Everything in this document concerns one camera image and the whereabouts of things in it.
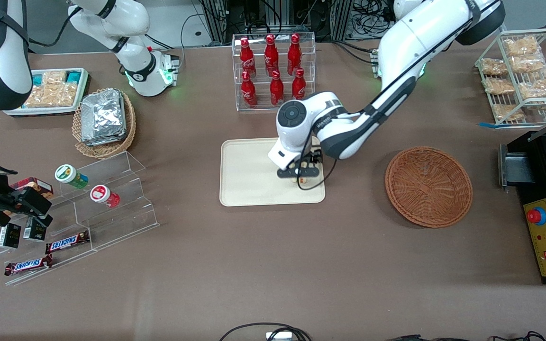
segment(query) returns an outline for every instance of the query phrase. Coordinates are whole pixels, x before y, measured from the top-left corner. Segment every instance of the yellow control panel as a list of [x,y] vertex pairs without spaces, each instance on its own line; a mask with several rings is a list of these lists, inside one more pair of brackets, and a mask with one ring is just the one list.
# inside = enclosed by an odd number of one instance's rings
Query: yellow control panel
[[540,274],[546,276],[546,199],[524,205]]

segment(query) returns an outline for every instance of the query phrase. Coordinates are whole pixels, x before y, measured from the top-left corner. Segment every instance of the red emergency stop button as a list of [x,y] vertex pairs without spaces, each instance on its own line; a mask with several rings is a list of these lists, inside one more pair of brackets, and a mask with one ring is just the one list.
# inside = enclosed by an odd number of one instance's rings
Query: red emergency stop button
[[546,223],[546,212],[542,207],[535,207],[526,213],[526,219],[533,224],[544,225]]

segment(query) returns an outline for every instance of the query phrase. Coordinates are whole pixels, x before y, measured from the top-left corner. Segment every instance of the small jar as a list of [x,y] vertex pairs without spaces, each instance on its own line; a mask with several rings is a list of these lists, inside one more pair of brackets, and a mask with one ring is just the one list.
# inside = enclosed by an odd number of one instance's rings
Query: small jar
[[102,184],[91,189],[90,197],[95,203],[105,203],[108,208],[119,205],[119,194],[111,192],[107,186]]
[[70,184],[74,188],[81,189],[87,186],[88,179],[70,164],[63,164],[54,173],[56,180],[61,183]]

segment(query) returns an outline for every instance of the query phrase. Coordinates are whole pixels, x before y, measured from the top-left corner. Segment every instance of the brown wicker basket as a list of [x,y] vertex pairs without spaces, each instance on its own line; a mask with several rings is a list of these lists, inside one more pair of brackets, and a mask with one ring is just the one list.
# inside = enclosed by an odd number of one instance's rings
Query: brown wicker basket
[[[94,93],[100,93],[106,89],[97,90]],[[121,142],[114,142],[102,145],[96,145],[94,147],[89,147],[82,142],[82,106],[79,106],[73,115],[73,137],[78,140],[78,143],[75,144],[75,147],[83,155],[87,157],[93,157],[98,159],[105,159],[110,156],[119,154],[132,144],[134,140],[134,135],[136,134],[136,115],[134,114],[134,107],[130,103],[127,95],[123,93],[124,106],[126,111],[126,127],[127,127],[127,137]]]
[[424,227],[461,220],[473,202],[469,175],[450,155],[431,147],[397,154],[385,173],[385,188],[399,213]]

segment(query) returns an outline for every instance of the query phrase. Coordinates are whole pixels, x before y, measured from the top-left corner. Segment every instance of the aluminum foil package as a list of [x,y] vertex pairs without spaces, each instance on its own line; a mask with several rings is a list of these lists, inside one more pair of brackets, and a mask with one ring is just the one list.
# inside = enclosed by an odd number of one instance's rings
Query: aluminum foil package
[[82,142],[100,145],[126,138],[126,115],[123,95],[117,89],[106,89],[82,100]]

